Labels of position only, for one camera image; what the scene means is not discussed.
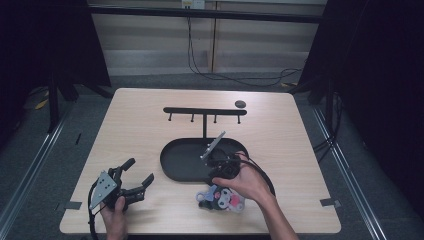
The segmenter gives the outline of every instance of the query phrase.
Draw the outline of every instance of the black tray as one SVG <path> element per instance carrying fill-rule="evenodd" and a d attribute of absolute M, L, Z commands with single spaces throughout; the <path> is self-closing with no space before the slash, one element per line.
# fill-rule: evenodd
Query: black tray
<path fill-rule="evenodd" d="M 179 138 L 169 142 L 160 154 L 163 172 L 178 182 L 209 182 L 210 167 L 200 159 L 214 138 Z M 222 138 L 215 146 L 227 154 L 243 151 L 246 148 L 238 141 Z"/>

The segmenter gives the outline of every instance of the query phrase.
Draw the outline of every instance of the person's left hand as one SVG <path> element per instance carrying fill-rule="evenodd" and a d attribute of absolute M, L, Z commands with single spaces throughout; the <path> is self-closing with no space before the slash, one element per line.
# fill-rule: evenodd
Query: person's left hand
<path fill-rule="evenodd" d="M 100 211 L 103 222 L 106 226 L 107 240 L 124 240 L 128 236 L 127 219 L 123 209 L 125 206 L 125 197 L 121 196 L 116 200 L 115 209 L 110 209 L 102 202 Z"/>

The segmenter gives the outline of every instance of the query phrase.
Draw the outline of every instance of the wooden table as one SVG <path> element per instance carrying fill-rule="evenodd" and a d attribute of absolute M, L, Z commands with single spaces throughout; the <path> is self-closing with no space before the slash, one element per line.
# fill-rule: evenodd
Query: wooden table
<path fill-rule="evenodd" d="M 337 233 L 341 229 L 333 206 L 323 207 L 330 198 L 302 119 L 290 94 L 119 89 L 110 104 L 93 148 L 81 173 L 71 201 L 82 202 L 80 210 L 66 210 L 60 224 L 64 233 L 89 233 L 87 196 L 102 170 L 122 165 L 129 158 L 136 163 L 122 175 L 122 188 L 140 186 L 150 173 L 155 180 L 145 200 L 129 206 L 131 234 L 261 234 L 268 233 L 259 207 L 251 200 L 240 214 L 199 209 L 195 195 L 206 191 L 203 183 L 180 183 L 162 171 L 160 153 L 177 138 L 202 137 L 202 117 L 169 115 L 164 107 L 236 109 L 243 100 L 246 116 L 208 117 L 208 137 L 224 137 L 242 143 L 250 157 L 271 178 L 278 202 L 297 233 Z M 100 215 L 96 231 L 104 233 Z"/>

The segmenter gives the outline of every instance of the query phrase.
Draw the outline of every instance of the power outlet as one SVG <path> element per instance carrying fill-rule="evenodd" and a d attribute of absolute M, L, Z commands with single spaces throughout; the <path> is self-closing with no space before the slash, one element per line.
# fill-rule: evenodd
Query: power outlet
<path fill-rule="evenodd" d="M 205 9 L 205 0 L 181 0 L 183 9 Z"/>

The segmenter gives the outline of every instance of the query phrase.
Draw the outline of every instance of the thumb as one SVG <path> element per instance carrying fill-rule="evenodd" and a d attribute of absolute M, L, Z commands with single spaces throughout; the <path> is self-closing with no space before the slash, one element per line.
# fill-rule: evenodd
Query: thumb
<path fill-rule="evenodd" d="M 124 206 L 125 206 L 125 197 L 120 196 L 118 200 L 116 200 L 115 210 L 122 212 L 122 210 L 124 209 Z"/>
<path fill-rule="evenodd" d="M 232 183 L 233 183 L 233 181 L 232 181 L 232 179 L 230 180 L 230 179 L 225 179 L 225 178 L 218 178 L 218 177 L 216 177 L 216 178 L 213 178 L 212 179 L 212 182 L 214 183 L 214 184 L 216 184 L 216 185 L 219 185 L 219 186 L 221 186 L 221 187 L 228 187 L 228 188 L 232 188 Z"/>

